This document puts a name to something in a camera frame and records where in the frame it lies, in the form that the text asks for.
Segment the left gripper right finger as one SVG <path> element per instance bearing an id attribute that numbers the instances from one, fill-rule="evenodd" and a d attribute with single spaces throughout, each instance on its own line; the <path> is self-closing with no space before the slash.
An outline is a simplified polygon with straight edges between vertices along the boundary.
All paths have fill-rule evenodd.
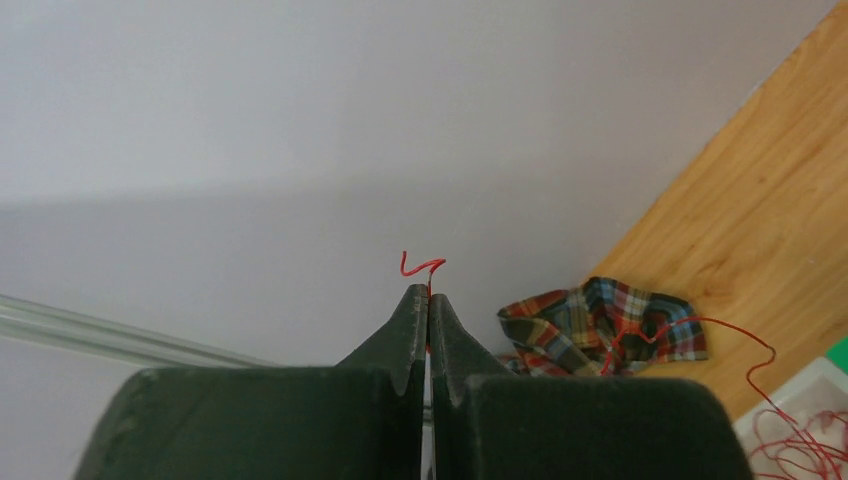
<path id="1" fill-rule="evenodd" d="M 429 301 L 436 479 L 749 479 L 727 412 L 685 379 L 509 372 Z"/>

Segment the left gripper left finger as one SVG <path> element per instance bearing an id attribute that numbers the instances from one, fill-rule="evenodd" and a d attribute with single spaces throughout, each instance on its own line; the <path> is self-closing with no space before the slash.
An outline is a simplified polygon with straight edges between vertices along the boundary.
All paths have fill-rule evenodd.
<path id="1" fill-rule="evenodd" d="M 142 370 L 95 427 L 79 479 L 415 479 L 427 290 L 331 367 Z"/>

